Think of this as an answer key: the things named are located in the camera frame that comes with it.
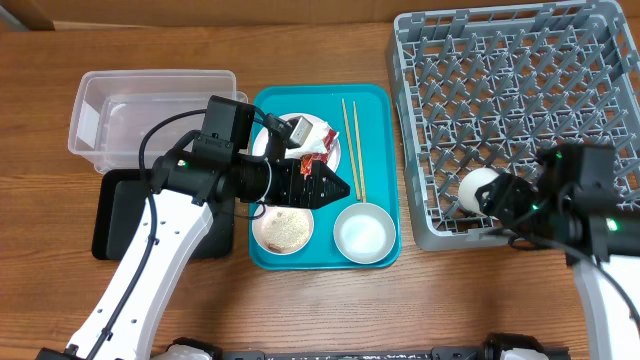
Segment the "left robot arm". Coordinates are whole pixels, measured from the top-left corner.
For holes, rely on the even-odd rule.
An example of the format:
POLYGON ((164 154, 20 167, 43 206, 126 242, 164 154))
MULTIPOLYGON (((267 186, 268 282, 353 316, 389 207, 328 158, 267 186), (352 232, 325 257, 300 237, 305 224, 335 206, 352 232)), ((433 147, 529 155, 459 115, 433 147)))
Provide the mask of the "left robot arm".
POLYGON ((96 308, 66 348, 40 359, 147 359, 175 286, 227 200, 319 209, 350 193, 325 163, 303 175, 285 151, 303 123, 211 96, 200 129, 183 135, 151 168, 138 165, 146 202, 135 235, 96 308))

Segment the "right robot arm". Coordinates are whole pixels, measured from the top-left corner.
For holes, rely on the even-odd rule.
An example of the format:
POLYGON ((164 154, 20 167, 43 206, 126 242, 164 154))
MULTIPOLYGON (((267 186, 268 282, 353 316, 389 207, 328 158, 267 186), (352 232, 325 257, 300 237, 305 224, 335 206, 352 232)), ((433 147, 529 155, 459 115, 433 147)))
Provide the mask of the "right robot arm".
POLYGON ((459 188, 463 208, 498 221, 490 233, 511 248, 564 253, 593 359, 639 356, 639 214, 619 206, 615 157, 608 145, 561 144, 538 153, 535 183, 480 168, 459 188))

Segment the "red snack wrapper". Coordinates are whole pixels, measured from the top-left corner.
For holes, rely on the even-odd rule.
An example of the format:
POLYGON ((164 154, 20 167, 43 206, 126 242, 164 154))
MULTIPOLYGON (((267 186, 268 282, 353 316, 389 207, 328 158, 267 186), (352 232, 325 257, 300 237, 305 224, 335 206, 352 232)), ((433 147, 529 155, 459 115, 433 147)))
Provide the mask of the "red snack wrapper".
POLYGON ((320 154, 320 153, 309 153, 309 154, 305 154, 301 157, 301 169, 300 169, 300 173, 304 176, 310 175, 311 171, 312 171, 312 163, 314 161, 321 161, 325 164, 328 163, 329 160, 329 156, 331 154, 331 152, 333 151, 334 148, 334 144, 336 142, 336 138, 338 137, 339 133, 336 132, 335 130, 331 129, 331 131, 329 132, 329 135, 325 138, 325 144, 327 145, 327 150, 328 152, 325 154, 320 154))

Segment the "small pink plate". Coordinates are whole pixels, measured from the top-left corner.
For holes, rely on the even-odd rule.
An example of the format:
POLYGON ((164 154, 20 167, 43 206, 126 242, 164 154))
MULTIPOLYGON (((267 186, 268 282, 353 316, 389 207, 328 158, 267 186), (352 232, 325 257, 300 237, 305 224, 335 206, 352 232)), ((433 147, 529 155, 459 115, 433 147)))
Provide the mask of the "small pink plate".
POLYGON ((314 218, 308 209, 266 206, 252 221, 258 245, 275 255, 290 255, 304 248, 314 231, 314 218))

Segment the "white napkin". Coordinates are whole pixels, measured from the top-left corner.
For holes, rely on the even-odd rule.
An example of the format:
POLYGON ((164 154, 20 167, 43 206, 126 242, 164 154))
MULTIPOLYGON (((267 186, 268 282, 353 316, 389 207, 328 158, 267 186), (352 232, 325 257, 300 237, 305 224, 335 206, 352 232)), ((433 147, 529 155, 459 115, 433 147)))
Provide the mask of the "white napkin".
POLYGON ((328 152, 325 138, 330 131, 331 127, 324 121, 313 123, 308 137, 309 148, 312 153, 325 154, 328 152))

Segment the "large white plate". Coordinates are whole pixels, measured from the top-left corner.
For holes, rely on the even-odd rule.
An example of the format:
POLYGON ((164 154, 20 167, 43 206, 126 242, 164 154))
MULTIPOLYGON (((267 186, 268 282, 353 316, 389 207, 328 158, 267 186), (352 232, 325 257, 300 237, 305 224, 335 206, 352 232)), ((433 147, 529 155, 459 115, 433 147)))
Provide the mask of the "large white plate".
POLYGON ((280 119, 292 121, 293 124, 302 118, 311 124, 311 132, 301 147, 286 149, 285 158, 300 160, 303 175, 310 174, 313 160, 320 160, 332 171, 336 171, 341 156, 339 133, 326 121, 311 114, 290 113, 280 116, 280 119))

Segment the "small white cup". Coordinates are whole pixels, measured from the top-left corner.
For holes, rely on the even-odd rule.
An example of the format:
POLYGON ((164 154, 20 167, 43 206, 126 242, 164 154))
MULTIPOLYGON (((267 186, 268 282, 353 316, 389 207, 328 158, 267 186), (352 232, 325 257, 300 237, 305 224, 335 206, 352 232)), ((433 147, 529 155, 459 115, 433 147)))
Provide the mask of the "small white cup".
POLYGON ((482 215, 480 204, 475 196, 482 187, 493 182, 499 174, 490 168, 478 168, 469 172, 460 182, 458 200, 460 206, 477 215, 482 215))

